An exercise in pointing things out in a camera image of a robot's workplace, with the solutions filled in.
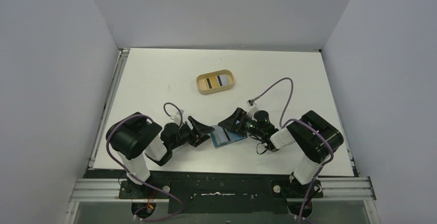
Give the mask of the blue leather card holder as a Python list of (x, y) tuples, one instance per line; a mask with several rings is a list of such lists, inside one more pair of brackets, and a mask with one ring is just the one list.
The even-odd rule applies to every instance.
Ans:
[(214, 144), (215, 148), (220, 148), (223, 146), (227, 146), (229, 144), (244, 140), (248, 138), (247, 135), (238, 135), (235, 133), (232, 133), (225, 128), (222, 128), (218, 125), (212, 126), (214, 128), (214, 131), (211, 132), (209, 135), (212, 139), (212, 142)]

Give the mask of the blue credit card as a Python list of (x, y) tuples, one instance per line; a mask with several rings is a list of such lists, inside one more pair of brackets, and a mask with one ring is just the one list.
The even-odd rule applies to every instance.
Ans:
[(215, 147), (222, 147), (234, 142), (233, 137), (225, 129), (216, 129), (211, 133), (211, 138)]

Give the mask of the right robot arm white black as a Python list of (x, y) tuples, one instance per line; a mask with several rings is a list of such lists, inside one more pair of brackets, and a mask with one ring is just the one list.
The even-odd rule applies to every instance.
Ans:
[(291, 174), (290, 190), (297, 197), (310, 190), (310, 182), (333, 160), (333, 154), (344, 143), (341, 132), (313, 110), (277, 128), (265, 110), (250, 114), (236, 108), (218, 126), (234, 134), (252, 136), (271, 152), (297, 144), (304, 154)]

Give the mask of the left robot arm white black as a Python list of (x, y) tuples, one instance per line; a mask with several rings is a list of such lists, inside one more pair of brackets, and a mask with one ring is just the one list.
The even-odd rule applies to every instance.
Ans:
[(186, 122), (172, 122), (161, 126), (148, 116), (136, 112), (112, 125), (106, 133), (108, 148), (120, 156), (118, 163), (127, 170), (133, 183), (132, 191), (140, 198), (148, 197), (153, 190), (151, 173), (146, 159), (159, 166), (173, 156), (173, 150), (189, 144), (197, 147), (215, 131), (189, 116)]

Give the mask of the grey card in tray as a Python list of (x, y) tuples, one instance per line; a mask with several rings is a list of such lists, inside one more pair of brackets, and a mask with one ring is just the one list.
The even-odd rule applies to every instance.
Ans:
[(229, 76), (227, 74), (216, 76), (219, 87), (230, 85)]

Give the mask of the yellow card in tray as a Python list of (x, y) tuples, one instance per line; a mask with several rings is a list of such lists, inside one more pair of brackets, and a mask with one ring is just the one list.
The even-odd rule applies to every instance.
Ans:
[(206, 82), (206, 87), (208, 90), (215, 89), (215, 88), (219, 87), (216, 76), (206, 78), (205, 82)]

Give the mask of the beige oval tray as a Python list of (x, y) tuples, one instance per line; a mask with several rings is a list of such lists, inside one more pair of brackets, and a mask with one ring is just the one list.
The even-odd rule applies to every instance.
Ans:
[(203, 95), (229, 90), (234, 85), (234, 76), (230, 70), (219, 70), (197, 76), (196, 85)]

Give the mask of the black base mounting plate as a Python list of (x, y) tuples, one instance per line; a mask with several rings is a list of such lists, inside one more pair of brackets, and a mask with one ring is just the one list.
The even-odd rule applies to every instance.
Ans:
[(153, 172), (147, 181), (154, 188), (135, 185), (126, 173), (118, 177), (120, 199), (134, 200), (131, 211), (148, 218), (160, 200), (168, 214), (246, 214), (270, 212), (298, 214), (312, 212), (312, 200), (323, 197), (320, 180), (308, 185), (292, 181), (289, 175)]

